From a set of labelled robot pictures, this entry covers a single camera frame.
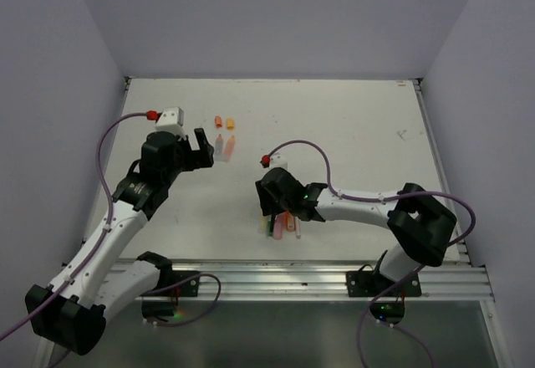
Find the white marker with peach tip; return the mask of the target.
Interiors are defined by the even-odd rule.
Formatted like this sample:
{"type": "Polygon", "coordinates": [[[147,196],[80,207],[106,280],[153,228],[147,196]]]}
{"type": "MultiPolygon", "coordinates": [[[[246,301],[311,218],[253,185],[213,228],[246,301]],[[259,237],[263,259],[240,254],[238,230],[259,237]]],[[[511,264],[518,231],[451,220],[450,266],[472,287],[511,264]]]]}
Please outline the white marker with peach tip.
{"type": "Polygon", "coordinates": [[[224,145],[224,139],[221,134],[217,136],[214,142],[214,161],[219,161],[222,158],[222,148],[224,145]]]}

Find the orange highlighter marker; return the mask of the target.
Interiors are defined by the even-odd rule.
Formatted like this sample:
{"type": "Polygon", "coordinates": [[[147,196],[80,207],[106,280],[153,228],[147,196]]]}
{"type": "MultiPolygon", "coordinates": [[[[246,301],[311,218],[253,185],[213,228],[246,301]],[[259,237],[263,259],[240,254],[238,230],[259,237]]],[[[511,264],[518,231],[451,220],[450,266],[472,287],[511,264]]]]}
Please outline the orange highlighter marker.
{"type": "Polygon", "coordinates": [[[225,161],[225,162],[229,162],[231,160],[231,157],[232,157],[232,153],[234,151],[234,147],[235,147],[235,144],[236,144],[236,139],[235,139],[235,136],[232,135],[226,142],[225,144],[225,147],[224,147],[224,150],[223,150],[223,154],[222,154],[222,159],[225,161]]]}

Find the peach marker cap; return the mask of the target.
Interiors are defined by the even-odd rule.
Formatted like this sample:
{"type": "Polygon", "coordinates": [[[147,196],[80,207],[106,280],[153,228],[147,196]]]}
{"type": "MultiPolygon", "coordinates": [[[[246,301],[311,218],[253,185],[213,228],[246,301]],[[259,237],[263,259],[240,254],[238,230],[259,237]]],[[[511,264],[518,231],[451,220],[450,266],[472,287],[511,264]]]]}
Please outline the peach marker cap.
{"type": "Polygon", "coordinates": [[[222,128],[222,118],[219,115],[216,115],[214,118],[214,124],[216,128],[222,128]]]}

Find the orange marker cap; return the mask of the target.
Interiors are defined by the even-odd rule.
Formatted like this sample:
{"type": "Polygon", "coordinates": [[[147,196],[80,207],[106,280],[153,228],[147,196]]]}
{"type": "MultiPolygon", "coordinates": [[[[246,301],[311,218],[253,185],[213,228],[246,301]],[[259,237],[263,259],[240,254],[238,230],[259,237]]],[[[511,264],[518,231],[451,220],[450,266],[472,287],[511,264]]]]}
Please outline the orange marker cap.
{"type": "Polygon", "coordinates": [[[226,120],[226,127],[228,130],[234,130],[235,129],[235,121],[232,117],[227,118],[226,120]]]}

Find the yellow highlighter marker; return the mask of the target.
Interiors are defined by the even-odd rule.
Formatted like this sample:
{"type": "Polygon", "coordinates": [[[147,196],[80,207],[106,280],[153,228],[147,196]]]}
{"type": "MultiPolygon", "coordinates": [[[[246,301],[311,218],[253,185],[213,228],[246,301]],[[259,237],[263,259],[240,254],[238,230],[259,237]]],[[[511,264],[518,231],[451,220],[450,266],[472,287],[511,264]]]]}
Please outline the yellow highlighter marker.
{"type": "Polygon", "coordinates": [[[259,218],[259,224],[258,224],[258,232],[262,235],[268,235],[269,234],[269,228],[270,228],[270,222],[271,219],[269,216],[264,217],[261,216],[259,218]]]}

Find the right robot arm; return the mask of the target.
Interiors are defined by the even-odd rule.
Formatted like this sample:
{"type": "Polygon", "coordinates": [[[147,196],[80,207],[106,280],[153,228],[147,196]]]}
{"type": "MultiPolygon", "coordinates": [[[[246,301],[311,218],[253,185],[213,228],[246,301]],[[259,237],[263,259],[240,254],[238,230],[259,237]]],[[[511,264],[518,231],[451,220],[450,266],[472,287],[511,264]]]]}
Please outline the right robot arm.
{"type": "Polygon", "coordinates": [[[255,187],[264,216],[288,212],[303,222],[358,222],[390,230],[397,244],[381,255],[372,275],[375,290],[385,295],[420,266],[441,266],[457,223],[447,207],[414,183],[374,197],[346,194],[331,191],[326,183],[303,185],[274,167],[255,187]]]}

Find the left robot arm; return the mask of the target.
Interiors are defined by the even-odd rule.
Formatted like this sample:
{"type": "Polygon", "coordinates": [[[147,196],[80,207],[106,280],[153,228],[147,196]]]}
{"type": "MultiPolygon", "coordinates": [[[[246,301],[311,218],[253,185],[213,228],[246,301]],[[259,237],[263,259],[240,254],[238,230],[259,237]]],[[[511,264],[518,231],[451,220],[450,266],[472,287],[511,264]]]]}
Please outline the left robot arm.
{"type": "Polygon", "coordinates": [[[109,211],[75,257],[48,286],[34,285],[25,296],[36,335],[77,355],[88,354],[107,323],[141,295],[169,294],[174,283],[171,261],[144,252],[121,279],[109,271],[134,236],[166,201],[182,173],[212,167],[214,148],[202,128],[194,130],[198,149],[187,137],[168,131],[150,133],[140,159],[111,194],[109,211]]]}

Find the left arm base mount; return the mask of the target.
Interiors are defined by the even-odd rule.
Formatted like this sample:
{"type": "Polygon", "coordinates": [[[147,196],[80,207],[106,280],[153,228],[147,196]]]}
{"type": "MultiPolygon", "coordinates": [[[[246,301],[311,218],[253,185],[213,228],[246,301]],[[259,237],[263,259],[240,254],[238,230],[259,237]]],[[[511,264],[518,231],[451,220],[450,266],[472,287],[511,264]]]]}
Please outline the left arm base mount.
{"type": "Polygon", "coordinates": [[[139,298],[144,321],[178,323],[186,319],[182,311],[183,299],[195,298],[200,287],[200,272],[196,270],[172,271],[151,290],[145,290],[139,298]]]}

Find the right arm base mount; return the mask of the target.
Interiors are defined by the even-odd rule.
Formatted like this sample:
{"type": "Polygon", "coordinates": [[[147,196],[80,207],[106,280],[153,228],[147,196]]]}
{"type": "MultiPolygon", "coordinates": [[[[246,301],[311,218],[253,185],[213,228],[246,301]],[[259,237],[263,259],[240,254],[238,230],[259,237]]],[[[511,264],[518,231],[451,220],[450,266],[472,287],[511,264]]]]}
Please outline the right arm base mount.
{"type": "MultiPolygon", "coordinates": [[[[347,271],[345,284],[350,298],[372,299],[394,285],[395,282],[380,275],[378,268],[365,264],[358,270],[347,271]]],[[[379,299],[373,303],[369,307],[369,314],[380,322],[397,325],[405,317],[405,301],[408,298],[419,298],[421,295],[420,280],[416,275],[408,282],[385,294],[386,298],[393,298],[393,301],[379,299]]]]}

